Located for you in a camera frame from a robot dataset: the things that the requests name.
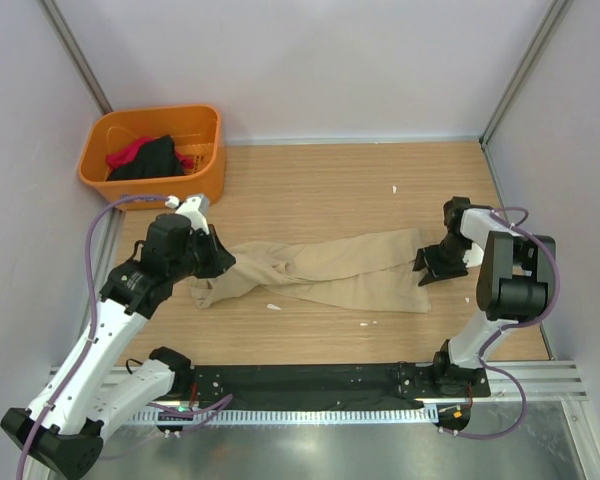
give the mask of wooden tabletop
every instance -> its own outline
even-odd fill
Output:
[[[224,195],[208,217],[228,250],[252,240],[322,242],[407,227],[419,228],[429,245],[443,238],[442,205],[454,195],[498,204],[478,143],[232,147]],[[157,213],[126,214],[119,261]],[[184,281],[119,363],[163,345],[200,365],[430,361],[475,312],[477,274],[428,286],[428,314],[345,310],[261,288],[199,310]],[[516,331],[492,359],[546,360],[540,331]]]

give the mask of gray floor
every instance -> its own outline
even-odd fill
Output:
[[[510,425],[519,405],[477,404],[467,431]],[[124,427],[104,454],[129,449],[154,428]],[[86,480],[584,479],[558,403],[532,403],[511,435],[475,441],[431,425],[222,428],[154,440],[122,459],[100,461]]]

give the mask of beige pants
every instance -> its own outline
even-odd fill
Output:
[[[355,310],[430,310],[429,296],[412,272],[421,246],[416,229],[370,233],[332,242],[287,245],[251,242],[228,250],[236,264],[212,280],[191,281],[201,308],[240,297],[262,285],[288,297]]]

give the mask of laundry basket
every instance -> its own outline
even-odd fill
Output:
[[[140,137],[170,135],[176,150],[194,160],[184,176],[107,182],[106,156],[118,152]],[[112,202],[128,195],[176,195],[181,200],[204,193],[217,202],[224,188],[226,153],[220,114],[206,105],[144,108],[105,115],[91,129],[82,152],[78,175]],[[163,202],[122,204],[121,210],[160,208]]]

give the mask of folded clothes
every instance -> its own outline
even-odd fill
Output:
[[[173,139],[166,135],[158,139],[141,137],[119,152],[107,155],[111,173],[107,180],[184,175],[184,168],[193,168],[193,159],[175,150]]]
[[[261,285],[288,297],[354,310],[426,313],[431,309],[413,261],[416,229],[370,233],[331,242],[288,245],[251,242],[228,250],[236,264],[210,280],[191,280],[201,308]]]

